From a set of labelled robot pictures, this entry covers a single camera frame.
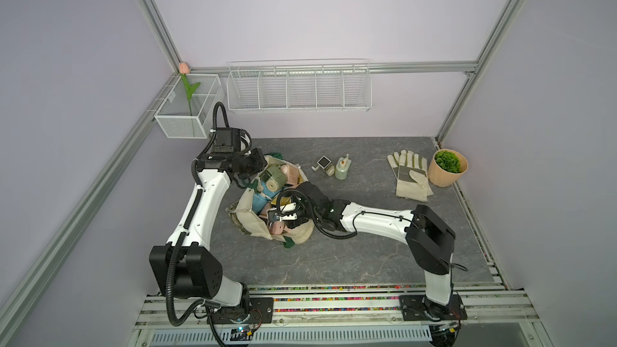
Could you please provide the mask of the beige pencil sharpener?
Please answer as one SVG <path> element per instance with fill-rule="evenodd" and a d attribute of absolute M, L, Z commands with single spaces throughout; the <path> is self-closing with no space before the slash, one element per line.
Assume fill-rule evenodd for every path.
<path fill-rule="evenodd" d="M 326 156 L 322 156 L 316 163 L 316 165 L 312 166 L 311 169 L 314 172 L 318 170 L 322 170 L 327 176 L 332 177 L 335 174 L 335 165 L 333 162 Z"/>

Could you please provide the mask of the cream tote bag green handles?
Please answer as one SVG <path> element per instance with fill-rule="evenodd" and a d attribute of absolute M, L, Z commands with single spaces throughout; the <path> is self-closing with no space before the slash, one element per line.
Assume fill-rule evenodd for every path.
<path fill-rule="evenodd" d="M 298 164 L 278 159 L 271 155 L 267 155 L 265 159 L 268 162 L 268 166 L 280 165 L 281 170 L 287 174 L 288 182 L 284 188 L 287 186 L 295 188 L 308 180 L 305 172 Z M 268 221 L 267 211 L 271 207 L 276 206 L 278 194 L 284 188 L 276 192 L 268 191 L 268 195 L 272 200 L 266 205 L 262 212 L 257 214 L 252 210 L 254 189 L 258 186 L 266 187 L 260 180 L 260 175 L 263 172 L 264 170 L 253 176 L 251 183 L 243 192 L 239 201 L 228 207 L 227 212 L 231 221 L 246 235 L 280 241 L 288 247 L 307 242 L 315 229 L 315 225 L 311 220 L 298 218 L 296 221 L 282 221 L 278 223 L 270 223 Z"/>

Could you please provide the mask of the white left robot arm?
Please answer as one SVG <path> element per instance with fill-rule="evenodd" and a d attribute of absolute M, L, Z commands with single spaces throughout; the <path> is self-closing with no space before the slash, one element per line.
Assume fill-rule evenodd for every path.
<path fill-rule="evenodd" d="M 234 182 L 249 179 L 267 165 L 261 149 L 246 153 L 204 154 L 193 160 L 194 189 L 180 222 L 164 245 L 149 254 L 167 306 L 176 299 L 196 299 L 197 305 L 242 308 L 250 299 L 244 284 L 227 278 L 210 252 L 213 229 L 223 197 Z"/>

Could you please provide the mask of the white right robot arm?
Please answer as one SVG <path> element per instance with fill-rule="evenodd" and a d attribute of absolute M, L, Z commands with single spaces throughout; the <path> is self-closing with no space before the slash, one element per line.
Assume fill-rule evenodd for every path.
<path fill-rule="evenodd" d="M 425 300 L 442 307 L 450 303 L 456 233 L 428 206 L 419 204 L 413 210 L 364 207 L 344 199 L 328 199 L 311 182 L 282 190 L 279 199 L 289 199 L 294 208 L 279 203 L 278 215 L 298 214 L 331 239 L 346 240 L 367 233 L 408 245 L 424 270 Z"/>

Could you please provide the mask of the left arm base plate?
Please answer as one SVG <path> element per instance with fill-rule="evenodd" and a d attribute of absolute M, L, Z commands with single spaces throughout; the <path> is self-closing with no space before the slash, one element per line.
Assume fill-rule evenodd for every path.
<path fill-rule="evenodd" d="M 239 306 L 218 309 L 211 318 L 215 325 L 270 324 L 273 315 L 272 297 L 250 297 L 248 300 L 242 300 Z"/>

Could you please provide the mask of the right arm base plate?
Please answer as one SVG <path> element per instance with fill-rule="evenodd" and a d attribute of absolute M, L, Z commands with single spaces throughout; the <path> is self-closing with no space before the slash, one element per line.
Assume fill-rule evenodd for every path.
<path fill-rule="evenodd" d="M 464 321 L 468 319 L 461 296 L 454 293 L 447 305 L 440 305 L 425 295 L 401 295 L 399 304 L 404 321 Z"/>

